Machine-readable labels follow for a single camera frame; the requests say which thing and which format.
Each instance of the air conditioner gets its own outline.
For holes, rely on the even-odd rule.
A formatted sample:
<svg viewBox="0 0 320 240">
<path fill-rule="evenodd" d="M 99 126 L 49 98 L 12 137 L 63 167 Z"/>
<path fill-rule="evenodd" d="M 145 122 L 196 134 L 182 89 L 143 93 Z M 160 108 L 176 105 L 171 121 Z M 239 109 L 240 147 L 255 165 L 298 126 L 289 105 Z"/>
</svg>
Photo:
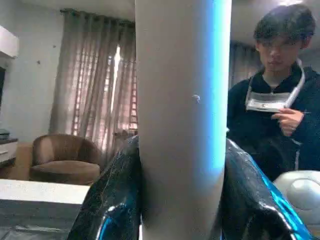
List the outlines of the air conditioner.
<svg viewBox="0 0 320 240">
<path fill-rule="evenodd" d="M 0 57 L 16 58 L 19 51 L 19 39 L 0 26 Z"/>
</svg>

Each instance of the white pole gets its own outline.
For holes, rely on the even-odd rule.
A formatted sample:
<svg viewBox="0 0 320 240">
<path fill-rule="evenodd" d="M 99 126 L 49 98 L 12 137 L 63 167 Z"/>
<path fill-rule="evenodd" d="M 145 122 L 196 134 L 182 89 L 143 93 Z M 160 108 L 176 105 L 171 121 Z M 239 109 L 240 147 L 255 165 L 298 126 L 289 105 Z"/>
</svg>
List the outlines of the white pole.
<svg viewBox="0 0 320 240">
<path fill-rule="evenodd" d="M 220 238 L 232 0 L 136 0 L 143 240 Z"/>
</svg>

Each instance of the floor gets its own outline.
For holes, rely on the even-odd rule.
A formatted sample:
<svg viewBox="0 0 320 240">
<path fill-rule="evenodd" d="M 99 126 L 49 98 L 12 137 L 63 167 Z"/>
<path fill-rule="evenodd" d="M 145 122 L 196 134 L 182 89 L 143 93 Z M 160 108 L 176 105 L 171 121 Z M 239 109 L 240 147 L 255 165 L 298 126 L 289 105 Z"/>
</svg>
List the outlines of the floor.
<svg viewBox="0 0 320 240">
<path fill-rule="evenodd" d="M 14 165 L 0 168 L 0 179 L 29 180 L 32 164 L 32 147 L 29 143 L 19 143 Z"/>
</svg>

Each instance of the sheer curtain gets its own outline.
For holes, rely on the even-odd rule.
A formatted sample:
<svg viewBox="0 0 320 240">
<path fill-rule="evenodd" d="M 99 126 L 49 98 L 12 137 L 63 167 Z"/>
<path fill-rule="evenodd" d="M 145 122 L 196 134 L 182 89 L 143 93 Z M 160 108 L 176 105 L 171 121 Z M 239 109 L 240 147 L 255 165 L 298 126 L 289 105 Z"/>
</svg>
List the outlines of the sheer curtain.
<svg viewBox="0 0 320 240">
<path fill-rule="evenodd" d="M 238 82 L 253 76 L 260 68 L 259 53 L 241 43 L 230 44 L 229 89 Z"/>
<path fill-rule="evenodd" d="M 115 133 L 138 127 L 135 26 L 73 10 L 64 15 L 49 132 L 92 140 L 108 159 Z"/>
</svg>

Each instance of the young man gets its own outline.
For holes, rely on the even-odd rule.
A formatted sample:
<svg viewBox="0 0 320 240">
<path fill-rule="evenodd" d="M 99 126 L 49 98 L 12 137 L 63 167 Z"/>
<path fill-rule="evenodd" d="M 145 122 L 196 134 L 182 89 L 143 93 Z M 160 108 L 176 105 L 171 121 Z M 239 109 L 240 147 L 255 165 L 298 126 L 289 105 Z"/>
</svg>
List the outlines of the young man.
<svg viewBox="0 0 320 240">
<path fill-rule="evenodd" d="M 228 138 L 251 154 L 272 181 L 294 169 L 320 170 L 320 75 L 304 69 L 305 82 L 289 108 L 252 109 L 248 97 L 288 96 L 302 78 L 298 55 L 314 31 L 315 20 L 306 6 L 273 9 L 254 31 L 263 70 L 228 93 Z"/>
</svg>

